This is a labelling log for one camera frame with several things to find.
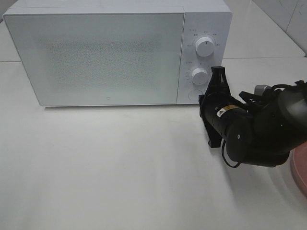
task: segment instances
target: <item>pink plate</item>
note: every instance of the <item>pink plate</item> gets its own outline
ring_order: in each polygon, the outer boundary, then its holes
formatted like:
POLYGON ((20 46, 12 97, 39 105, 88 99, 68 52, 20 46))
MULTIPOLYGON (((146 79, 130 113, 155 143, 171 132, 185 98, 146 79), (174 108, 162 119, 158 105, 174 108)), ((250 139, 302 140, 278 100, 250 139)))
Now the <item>pink plate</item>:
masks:
POLYGON ((291 171, 297 186, 307 196, 307 142, 294 150, 291 171))

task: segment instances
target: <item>control panel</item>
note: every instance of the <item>control panel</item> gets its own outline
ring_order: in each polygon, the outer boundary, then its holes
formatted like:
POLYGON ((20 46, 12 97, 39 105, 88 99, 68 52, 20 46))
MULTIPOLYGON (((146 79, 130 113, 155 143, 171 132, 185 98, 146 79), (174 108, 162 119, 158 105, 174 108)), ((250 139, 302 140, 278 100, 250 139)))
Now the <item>control panel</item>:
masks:
POLYGON ((231 17, 229 11, 185 14, 177 104, 197 104, 206 92, 211 67, 222 64, 231 17))

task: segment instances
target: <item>cable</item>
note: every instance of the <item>cable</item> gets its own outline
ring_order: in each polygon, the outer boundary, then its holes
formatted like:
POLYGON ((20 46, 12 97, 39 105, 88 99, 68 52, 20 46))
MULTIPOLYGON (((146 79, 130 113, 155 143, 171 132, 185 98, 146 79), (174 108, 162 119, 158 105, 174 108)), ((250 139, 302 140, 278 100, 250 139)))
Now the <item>cable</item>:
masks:
POLYGON ((225 163, 226 163, 230 168, 237 168, 237 167, 239 167, 239 165, 241 164, 241 163, 239 163, 239 162, 238 162, 236 165, 231 165, 231 164, 229 164, 229 163, 227 162, 227 160, 226 160, 226 158, 225 158, 225 155, 224 155, 225 144, 226 144, 226 141, 224 140, 224 141, 223 141, 223 145, 222 145, 222 158, 223 158, 223 160, 225 161, 225 163))

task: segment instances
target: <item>microwave window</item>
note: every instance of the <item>microwave window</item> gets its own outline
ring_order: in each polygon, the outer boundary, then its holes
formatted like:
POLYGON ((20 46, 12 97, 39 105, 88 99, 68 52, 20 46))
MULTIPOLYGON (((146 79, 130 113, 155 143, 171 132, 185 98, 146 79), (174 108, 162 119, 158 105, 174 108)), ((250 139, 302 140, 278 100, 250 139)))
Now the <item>microwave window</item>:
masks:
POLYGON ((177 101, 183 14, 6 18, 41 105, 177 101))

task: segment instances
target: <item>tile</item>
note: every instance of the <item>tile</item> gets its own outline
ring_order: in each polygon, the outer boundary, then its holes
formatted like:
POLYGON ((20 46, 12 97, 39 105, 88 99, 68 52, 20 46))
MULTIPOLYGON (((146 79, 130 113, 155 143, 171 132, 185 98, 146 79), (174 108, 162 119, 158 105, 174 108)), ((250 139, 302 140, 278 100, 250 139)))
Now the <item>tile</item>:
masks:
POLYGON ((304 57, 305 53, 251 0, 226 0, 233 12, 224 58, 304 57))
POLYGON ((253 0, 282 30, 286 31, 298 0, 253 0))
POLYGON ((307 0, 299 0, 287 34, 307 53, 307 0))

